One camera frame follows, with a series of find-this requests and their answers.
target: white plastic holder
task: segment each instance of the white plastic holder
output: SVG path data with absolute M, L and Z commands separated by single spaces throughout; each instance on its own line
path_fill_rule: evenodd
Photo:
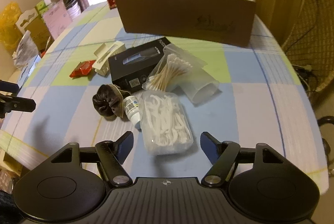
M 94 52 L 96 61 L 92 67 L 95 69 L 95 72 L 101 76 L 106 76 L 110 70 L 108 58 L 125 50 L 125 44 L 120 41 L 114 42 L 110 47 L 105 43 L 102 43 L 101 46 Z

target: plaid tablecloth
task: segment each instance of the plaid tablecloth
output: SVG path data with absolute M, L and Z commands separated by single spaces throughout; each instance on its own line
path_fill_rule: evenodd
M 52 44 L 25 82 L 19 96 L 32 98 L 32 113 L 7 114 L 0 130 L 0 146 L 27 168 L 33 169 L 68 142 L 81 147 L 116 140 L 125 131 L 135 136 L 124 167 L 132 178 L 191 177 L 201 179 L 211 167 L 199 146 L 203 131 L 220 141 L 242 147 L 264 142 L 284 155 L 318 185 L 328 189 L 324 150 L 317 122 L 290 62 L 273 35 L 255 17 L 249 48 L 168 37 L 177 46 L 207 62 L 205 71 L 220 82 L 211 101 L 194 106 L 179 90 L 180 101 L 194 136 L 194 145 L 179 155 L 148 155 L 141 132 L 131 122 L 107 121 L 93 108 L 92 96 L 110 75 L 71 79 L 80 61 L 94 59 L 99 44 L 119 40 L 127 48 L 158 36 L 124 31 L 117 9 L 106 3 L 85 10 Z M 96 164 L 84 168 L 97 173 Z M 238 172 L 251 168 L 239 165 Z

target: black product box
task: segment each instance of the black product box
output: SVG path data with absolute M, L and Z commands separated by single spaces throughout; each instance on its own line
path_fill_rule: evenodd
M 168 39 L 161 38 L 109 57 L 113 84 L 131 93 L 142 89 L 142 84 L 163 57 L 163 48 L 168 44 Z

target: cables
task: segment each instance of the cables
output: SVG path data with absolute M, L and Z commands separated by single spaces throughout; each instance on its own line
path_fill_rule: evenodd
M 302 86 L 307 94 L 308 97 L 312 95 L 312 93 L 316 92 L 316 89 L 318 87 L 318 77 L 311 71 L 311 66 L 299 66 L 299 65 L 292 65 L 300 82 L 302 83 Z M 315 85 L 312 86 L 315 89 L 311 88 L 310 85 L 310 79 L 314 78 Z
M 292 46 L 294 46 L 297 42 L 299 42 L 302 38 L 304 38 L 309 32 L 311 32 L 317 25 L 318 23 L 318 18 L 319 18 L 319 0 L 316 0 L 316 4 L 317 4 L 317 13 L 316 13 L 316 18 L 315 18 L 315 22 L 314 24 L 312 25 L 312 27 L 307 30 L 300 38 L 296 39 L 286 50 L 285 50 L 285 53 L 287 53 L 290 48 Z

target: open cardboard box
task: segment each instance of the open cardboard box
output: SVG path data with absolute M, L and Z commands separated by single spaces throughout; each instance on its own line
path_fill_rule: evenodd
M 246 47 L 255 0 L 116 0 L 126 32 Z

